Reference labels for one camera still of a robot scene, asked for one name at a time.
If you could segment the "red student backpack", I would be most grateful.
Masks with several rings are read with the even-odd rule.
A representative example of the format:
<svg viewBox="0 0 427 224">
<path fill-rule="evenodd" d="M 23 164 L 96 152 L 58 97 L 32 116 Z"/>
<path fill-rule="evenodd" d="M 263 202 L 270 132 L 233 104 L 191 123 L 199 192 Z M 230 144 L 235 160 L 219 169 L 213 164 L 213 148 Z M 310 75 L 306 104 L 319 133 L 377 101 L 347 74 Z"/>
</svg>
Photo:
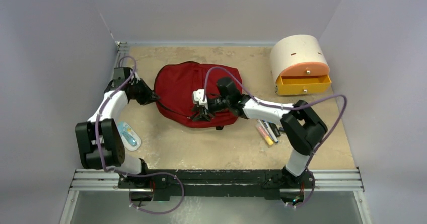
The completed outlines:
<svg viewBox="0 0 427 224">
<path fill-rule="evenodd" d="M 195 112 L 192 93 L 204 87 L 208 70 L 214 64 L 201 64 L 187 61 L 180 64 L 169 64 L 160 69 L 154 92 L 160 97 L 156 102 L 158 111 L 166 118 L 189 128 L 216 128 L 232 125 L 237 117 L 224 110 L 215 114 L 212 121 L 193 121 Z"/>
</svg>

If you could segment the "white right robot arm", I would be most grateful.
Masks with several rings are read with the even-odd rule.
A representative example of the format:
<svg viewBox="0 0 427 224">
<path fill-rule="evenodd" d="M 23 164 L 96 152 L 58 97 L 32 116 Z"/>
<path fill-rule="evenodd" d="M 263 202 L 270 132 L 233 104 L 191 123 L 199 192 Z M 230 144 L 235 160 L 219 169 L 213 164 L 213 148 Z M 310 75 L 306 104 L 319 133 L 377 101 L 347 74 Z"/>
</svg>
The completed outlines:
<svg viewBox="0 0 427 224">
<path fill-rule="evenodd" d="M 229 77 L 219 79 L 216 87 L 219 94 L 214 98 L 209 98 L 205 89 L 192 92 L 193 121 L 210 122 L 216 113 L 227 110 L 243 119 L 281 125 L 293 148 L 282 171 L 283 182 L 289 187 L 301 183 L 315 146 L 328 130 L 317 113 L 303 100 L 295 104 L 279 104 L 243 94 Z"/>
</svg>

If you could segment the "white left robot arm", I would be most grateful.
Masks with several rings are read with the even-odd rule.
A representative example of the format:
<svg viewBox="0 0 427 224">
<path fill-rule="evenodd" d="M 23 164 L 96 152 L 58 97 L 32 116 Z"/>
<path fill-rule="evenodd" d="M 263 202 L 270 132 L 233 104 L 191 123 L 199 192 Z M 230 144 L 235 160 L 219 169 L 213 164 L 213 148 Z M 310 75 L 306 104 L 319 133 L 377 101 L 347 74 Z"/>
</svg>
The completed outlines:
<svg viewBox="0 0 427 224">
<path fill-rule="evenodd" d="M 159 96 L 137 76 L 135 69 L 119 67 L 113 71 L 101 105 L 87 121 L 75 126 L 80 161 L 85 169 L 115 171 L 137 188 L 145 188 L 152 176 L 145 161 L 125 152 L 116 119 L 130 100 L 147 105 Z"/>
</svg>

